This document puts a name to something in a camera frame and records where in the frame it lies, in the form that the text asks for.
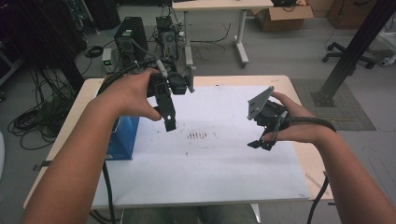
hand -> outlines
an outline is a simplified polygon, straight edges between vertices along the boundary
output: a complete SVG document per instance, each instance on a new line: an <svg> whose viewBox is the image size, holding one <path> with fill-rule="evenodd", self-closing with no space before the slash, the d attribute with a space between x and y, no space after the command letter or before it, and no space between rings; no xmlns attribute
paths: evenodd
<svg viewBox="0 0 396 224"><path fill-rule="evenodd" d="M287 95L274 91L272 96L274 96L283 106L286 107L290 117L314 117L314 115L305 107L296 104ZM322 132L327 131L332 132L330 129L317 124L291 123L289 128L277 133L276 141L316 143L319 138L324 135ZM268 133L262 137L262 140L272 141L273 135L274 133Z"/></svg>
<svg viewBox="0 0 396 224"><path fill-rule="evenodd" d="M111 84L95 100L101 101L101 110L112 110L115 116L140 116L160 120L161 115L147 100L147 90L151 74L159 73L147 68L139 75L127 75Z"/></svg>

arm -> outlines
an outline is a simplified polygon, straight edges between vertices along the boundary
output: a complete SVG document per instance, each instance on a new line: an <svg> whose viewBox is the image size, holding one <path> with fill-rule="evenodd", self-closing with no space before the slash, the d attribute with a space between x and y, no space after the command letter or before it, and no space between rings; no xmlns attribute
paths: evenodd
<svg viewBox="0 0 396 224"><path fill-rule="evenodd" d="M286 95L274 92L273 96L287 108L291 117L313 117ZM271 137L268 133L263 139L271 140ZM343 223L396 222L392 204L339 134L316 124L291 124L277 135L277 141L284 140L312 143L318 149Z"/></svg>
<svg viewBox="0 0 396 224"><path fill-rule="evenodd" d="M159 120L147 101L148 69L117 80L91 100L37 185L21 223L85 223L106 156L114 120L121 115Z"/></svg>

gray floor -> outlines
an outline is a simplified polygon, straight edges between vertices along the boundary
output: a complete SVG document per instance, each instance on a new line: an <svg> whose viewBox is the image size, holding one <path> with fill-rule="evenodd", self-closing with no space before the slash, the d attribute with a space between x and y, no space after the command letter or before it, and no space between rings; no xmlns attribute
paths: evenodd
<svg viewBox="0 0 396 224"><path fill-rule="evenodd" d="M155 16L161 14L157 7L121 7L121 17L127 15L142 16L148 35L152 32ZM225 35L228 22L232 23L227 38L217 45L194 44L193 54L197 67L196 76L232 76L232 75L287 75L289 78L326 79L337 63L330 59L321 61L326 53L325 42L337 41L347 44L356 30L334 30L326 19L306 20L300 31L263 33L252 19L247 19L244 44L250 64L241 68L236 48L233 45L233 34L236 34L238 12L209 12L204 16L191 13L191 34L195 40L215 40ZM114 31L103 31L100 35L89 35L90 45L104 45L112 40ZM382 60L389 56L387 47L373 45L367 54ZM80 71L84 71L89 60L83 56L76 58ZM98 60L85 77L102 77L103 69ZM183 69L183 61L178 63ZM353 152L373 176L382 190L396 204L396 64L388 67L375 66L372 70L358 64L354 75L346 79L349 89L361 104L361 107L376 127L376 131L352 132L343 131ZM0 181L0 222L3 224L18 223L23 212L23 202L38 174L33 170L35 164L41 163L47 156L50 147L36 151L23 150L20 138L7 131L8 124L26 109L35 105L33 95L35 86L26 68L20 69L2 87L7 99L0 103L0 130L6 142L6 160ZM42 140L32 133L27 139L31 146L39 146ZM305 223L310 203L262 203L261 215L264 223ZM174 208L173 214L178 224L195 223L196 209ZM334 206L320 203L313 218L313 223L339 223Z"/></svg>

cardboard box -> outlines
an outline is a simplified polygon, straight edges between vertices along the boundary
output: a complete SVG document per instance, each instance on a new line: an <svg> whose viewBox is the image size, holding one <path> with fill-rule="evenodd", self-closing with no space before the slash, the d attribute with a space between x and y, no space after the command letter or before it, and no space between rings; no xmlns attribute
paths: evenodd
<svg viewBox="0 0 396 224"><path fill-rule="evenodd" d="M107 161L124 161L132 158L138 124L139 117L119 117L115 121L108 143Z"/></svg>
<svg viewBox="0 0 396 224"><path fill-rule="evenodd" d="M335 0L309 0L315 18L327 18Z"/></svg>
<svg viewBox="0 0 396 224"><path fill-rule="evenodd" d="M308 18L314 18L311 6L270 7L255 15L264 32L300 30Z"/></svg>
<svg viewBox="0 0 396 224"><path fill-rule="evenodd" d="M376 0L335 0L328 20L337 29L359 29L375 4Z"/></svg>

electronic equipment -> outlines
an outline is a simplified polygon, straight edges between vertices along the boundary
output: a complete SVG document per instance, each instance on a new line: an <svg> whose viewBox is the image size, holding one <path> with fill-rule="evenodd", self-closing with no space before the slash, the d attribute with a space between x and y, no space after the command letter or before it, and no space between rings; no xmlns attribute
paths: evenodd
<svg viewBox="0 0 396 224"><path fill-rule="evenodd" d="M125 59L130 62L143 61L145 59L146 52L142 49L148 50L149 45L142 18L126 17L114 35L114 40L119 48L123 63L128 63L125 62Z"/></svg>
<svg viewBox="0 0 396 224"><path fill-rule="evenodd" d="M107 74L112 74L115 69L112 49L103 49L102 64Z"/></svg>
<svg viewBox="0 0 396 224"><path fill-rule="evenodd" d="M165 59L177 60L177 31L170 16L157 17L158 43Z"/></svg>
<svg viewBox="0 0 396 224"><path fill-rule="evenodd" d="M89 13L101 30L109 30L120 25L120 16L114 0L84 0Z"/></svg>
<svg viewBox="0 0 396 224"><path fill-rule="evenodd" d="M155 21L157 22L157 30L159 32L170 31L173 25L172 18L170 16L156 17Z"/></svg>
<svg viewBox="0 0 396 224"><path fill-rule="evenodd" d="M163 57L171 60L177 60L177 34L176 31L161 33L161 49Z"/></svg>

